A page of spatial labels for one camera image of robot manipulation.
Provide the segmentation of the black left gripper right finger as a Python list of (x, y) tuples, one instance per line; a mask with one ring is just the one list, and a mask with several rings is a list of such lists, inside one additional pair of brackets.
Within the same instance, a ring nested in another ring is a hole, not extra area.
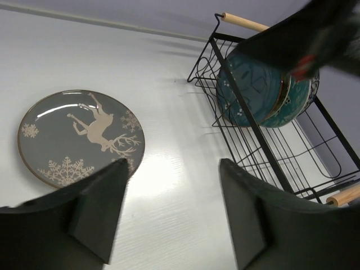
[(301, 199), (230, 159), (219, 175), (238, 269), (358, 269), (359, 206)]

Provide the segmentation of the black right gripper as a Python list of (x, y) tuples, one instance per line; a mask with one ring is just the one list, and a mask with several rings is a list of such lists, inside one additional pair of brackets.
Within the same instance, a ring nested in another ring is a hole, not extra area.
[(240, 42), (236, 52), (295, 78), (310, 78), (324, 66), (359, 76), (359, 1), (310, 1)]

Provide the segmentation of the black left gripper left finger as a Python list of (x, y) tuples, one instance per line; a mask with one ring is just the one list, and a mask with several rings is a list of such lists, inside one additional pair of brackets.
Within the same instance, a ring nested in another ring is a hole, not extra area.
[(76, 183), (1, 208), (2, 269), (103, 269), (129, 179), (118, 159)]

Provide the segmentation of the mint green flower plate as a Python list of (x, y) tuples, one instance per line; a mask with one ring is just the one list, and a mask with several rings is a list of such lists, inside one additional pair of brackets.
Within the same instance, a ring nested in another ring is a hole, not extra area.
[(304, 109), (308, 101), (311, 81), (301, 80), (296, 82), (293, 77), (290, 78), (290, 89), (285, 102), (278, 112), (264, 120), (259, 125), (265, 128), (279, 128), (293, 121)]

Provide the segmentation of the dark blue blossom plate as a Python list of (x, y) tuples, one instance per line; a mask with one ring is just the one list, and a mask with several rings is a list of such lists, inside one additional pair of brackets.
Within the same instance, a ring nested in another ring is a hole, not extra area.
[[(231, 52), (226, 64), (255, 121), (268, 118), (282, 91), (281, 72), (238, 52)], [(234, 125), (248, 127), (250, 123), (223, 70), (218, 74), (217, 94), (225, 117)]]

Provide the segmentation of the grey deer plate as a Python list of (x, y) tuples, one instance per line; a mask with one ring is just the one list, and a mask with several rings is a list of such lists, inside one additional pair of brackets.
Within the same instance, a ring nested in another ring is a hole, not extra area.
[(20, 122), (17, 146), (36, 178), (62, 188), (121, 158), (133, 174), (145, 154), (145, 135), (120, 101), (74, 89), (35, 103)]

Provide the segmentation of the blue white floral plate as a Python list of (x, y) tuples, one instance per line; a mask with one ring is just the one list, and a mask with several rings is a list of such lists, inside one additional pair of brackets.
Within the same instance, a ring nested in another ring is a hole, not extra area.
[(310, 93), (308, 97), (308, 101), (304, 107), (304, 111), (313, 103), (316, 98), (318, 87), (320, 83), (320, 71), (317, 70), (315, 76), (310, 80)]

